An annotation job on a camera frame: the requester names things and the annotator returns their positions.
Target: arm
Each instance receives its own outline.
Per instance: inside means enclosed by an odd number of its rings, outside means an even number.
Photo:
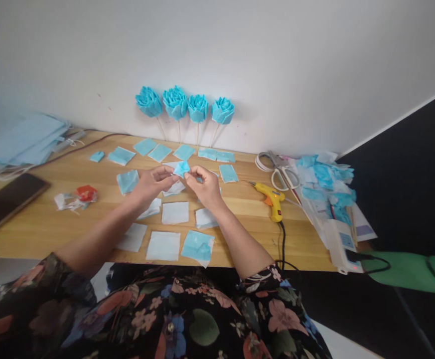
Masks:
[[[227,207],[214,173],[201,166],[194,166],[190,174],[184,176],[202,204],[217,218],[239,277],[248,278],[274,263],[270,254],[248,233]],[[201,177],[203,183],[199,183],[196,177]]]
[[[55,254],[74,271],[92,278],[122,240],[131,224],[159,192],[167,191],[179,178],[172,176],[172,167],[160,166],[145,171],[126,200],[99,221],[81,238],[60,248]]]

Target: blue paper scrap pile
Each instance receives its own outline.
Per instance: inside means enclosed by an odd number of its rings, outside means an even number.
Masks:
[[[335,162],[337,154],[332,152],[315,156],[302,156],[296,160],[297,172],[304,183],[302,196],[312,201],[326,203],[326,214],[352,225],[347,207],[357,199],[355,190],[348,187],[353,180],[353,169],[349,165]]]

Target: sleeve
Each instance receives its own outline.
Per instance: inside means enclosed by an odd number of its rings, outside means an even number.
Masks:
[[[274,263],[239,285],[238,305],[272,358],[331,358],[322,335],[308,317],[300,292]]]
[[[0,358],[50,355],[71,330],[75,313],[95,304],[90,281],[51,253],[0,287]]]

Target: person's left hand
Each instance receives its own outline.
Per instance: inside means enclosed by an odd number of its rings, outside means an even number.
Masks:
[[[174,168],[159,166],[141,173],[139,182],[133,192],[126,198],[126,202],[146,210],[151,205],[159,192],[168,191],[173,184],[179,181],[178,176],[173,176]]]

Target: person's right hand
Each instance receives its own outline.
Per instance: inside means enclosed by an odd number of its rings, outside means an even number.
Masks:
[[[197,181],[198,177],[202,178],[202,183]],[[202,166],[193,166],[189,173],[184,174],[184,178],[202,204],[212,213],[226,207],[219,189],[219,180],[214,173]]]

